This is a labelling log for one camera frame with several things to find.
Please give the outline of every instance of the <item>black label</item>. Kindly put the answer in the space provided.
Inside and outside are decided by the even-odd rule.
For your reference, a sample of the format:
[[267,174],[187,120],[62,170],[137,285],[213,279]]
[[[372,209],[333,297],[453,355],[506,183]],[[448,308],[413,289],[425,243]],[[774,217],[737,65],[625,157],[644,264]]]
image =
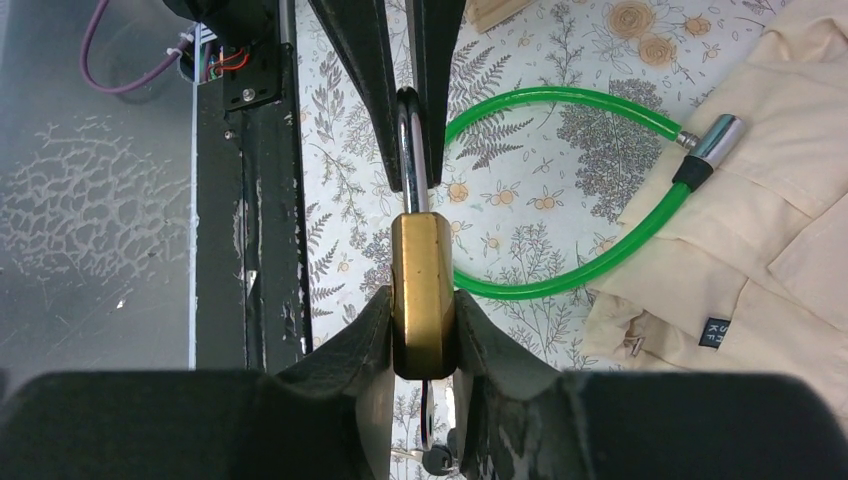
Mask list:
[[730,328],[730,320],[708,318],[707,324],[704,325],[704,333],[701,334],[701,341],[698,342],[698,345],[710,348],[720,347],[728,328]]

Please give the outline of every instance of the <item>black metal bar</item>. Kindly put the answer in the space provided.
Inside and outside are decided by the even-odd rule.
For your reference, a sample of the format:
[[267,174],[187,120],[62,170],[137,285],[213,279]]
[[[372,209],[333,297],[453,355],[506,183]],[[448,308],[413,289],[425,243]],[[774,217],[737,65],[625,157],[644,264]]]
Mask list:
[[198,89],[199,368],[276,373],[312,351],[297,54],[280,44],[289,23],[256,47],[278,53],[269,65],[237,77],[273,84],[277,101],[225,114],[232,82]]
[[256,330],[255,345],[264,345],[264,369],[274,373],[292,365],[311,350],[309,273],[306,260],[306,215],[303,203],[297,59],[294,49],[283,48],[286,65],[280,102],[242,112],[242,152],[248,197],[248,250],[246,265],[257,272],[250,302]]
[[246,366],[241,127],[225,118],[222,92],[223,82],[197,87],[198,368]]
[[450,69],[463,0],[406,0],[412,77],[421,99],[427,187],[442,183]]

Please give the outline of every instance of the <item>beige shirt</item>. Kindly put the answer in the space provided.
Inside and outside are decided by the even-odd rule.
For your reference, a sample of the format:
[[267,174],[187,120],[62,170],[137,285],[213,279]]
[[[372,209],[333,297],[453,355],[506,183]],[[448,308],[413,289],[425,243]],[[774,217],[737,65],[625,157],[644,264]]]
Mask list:
[[[769,371],[848,419],[848,2],[794,0],[684,125],[722,113],[749,132],[663,230],[592,285],[583,353],[639,369]],[[669,145],[622,213],[668,191]],[[730,320],[718,348],[707,320]]]

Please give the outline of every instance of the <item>cable lock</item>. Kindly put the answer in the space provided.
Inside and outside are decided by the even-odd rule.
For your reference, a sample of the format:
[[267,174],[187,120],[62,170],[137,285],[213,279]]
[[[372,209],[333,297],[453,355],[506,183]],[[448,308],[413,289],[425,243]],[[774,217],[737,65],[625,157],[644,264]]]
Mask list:
[[744,122],[733,115],[721,115],[703,139],[681,131],[680,125],[648,108],[606,93],[573,87],[537,87],[514,90],[485,100],[451,121],[445,132],[449,145],[473,123],[506,108],[530,103],[571,102],[600,108],[650,128],[663,137],[690,149],[672,186],[660,203],[629,235],[607,252],[580,267],[548,280],[526,285],[498,285],[471,277],[454,267],[454,284],[481,297],[499,300],[529,300],[556,295],[585,285],[620,265],[653,237],[680,209],[694,190],[712,175],[715,168],[739,143],[745,133]]

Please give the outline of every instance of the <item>purple cable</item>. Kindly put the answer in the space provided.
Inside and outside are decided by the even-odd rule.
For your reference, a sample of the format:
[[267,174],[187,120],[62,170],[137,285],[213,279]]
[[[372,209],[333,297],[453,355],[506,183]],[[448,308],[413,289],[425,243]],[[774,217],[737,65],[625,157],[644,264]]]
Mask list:
[[97,4],[97,8],[94,9],[94,15],[91,16],[91,21],[88,23],[88,29],[85,31],[85,37],[82,39],[82,49],[80,50],[80,72],[82,72],[82,77],[85,79],[86,83],[91,85],[91,88],[99,92],[120,94],[131,92],[137,88],[143,87],[151,80],[158,77],[162,72],[167,70],[171,64],[180,58],[179,52],[182,52],[191,44],[188,39],[183,38],[182,41],[180,41],[180,43],[175,47],[175,52],[168,55],[168,58],[163,60],[156,68],[144,74],[143,77],[120,87],[104,87],[91,77],[91,72],[88,70],[88,52],[91,50],[91,41],[94,38],[94,32],[97,31],[97,25],[100,24],[100,19],[103,18],[103,12],[106,11],[107,6],[109,6],[109,0],[100,0]]

